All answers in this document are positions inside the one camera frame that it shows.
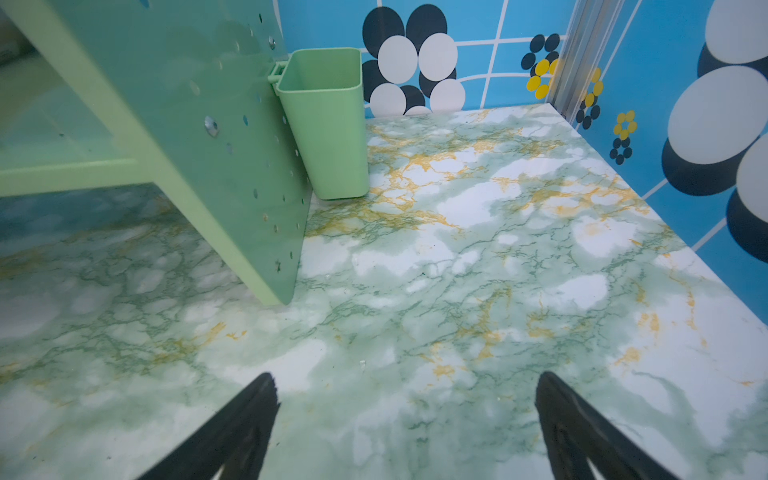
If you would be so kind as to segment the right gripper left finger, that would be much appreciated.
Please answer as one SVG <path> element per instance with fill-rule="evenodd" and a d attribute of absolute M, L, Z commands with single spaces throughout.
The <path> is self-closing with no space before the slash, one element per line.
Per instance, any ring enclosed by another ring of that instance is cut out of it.
<path fill-rule="evenodd" d="M 264 372 L 241 390 L 143 479 L 257 479 L 280 403 Z"/>

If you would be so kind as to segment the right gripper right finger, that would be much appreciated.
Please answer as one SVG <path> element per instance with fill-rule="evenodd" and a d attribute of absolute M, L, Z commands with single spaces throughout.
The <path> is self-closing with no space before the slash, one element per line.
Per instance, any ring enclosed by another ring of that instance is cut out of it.
<path fill-rule="evenodd" d="M 539 377 L 535 406 L 556 479 L 676 478 L 555 373 Z"/>

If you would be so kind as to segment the green wooden shelf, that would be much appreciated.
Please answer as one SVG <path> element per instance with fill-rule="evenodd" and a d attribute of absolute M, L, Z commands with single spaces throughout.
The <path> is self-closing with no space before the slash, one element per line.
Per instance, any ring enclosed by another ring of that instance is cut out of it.
<path fill-rule="evenodd" d="M 268 74 L 272 1 L 5 1 L 5 197 L 152 183 L 266 305 L 294 293 L 311 197 Z"/>

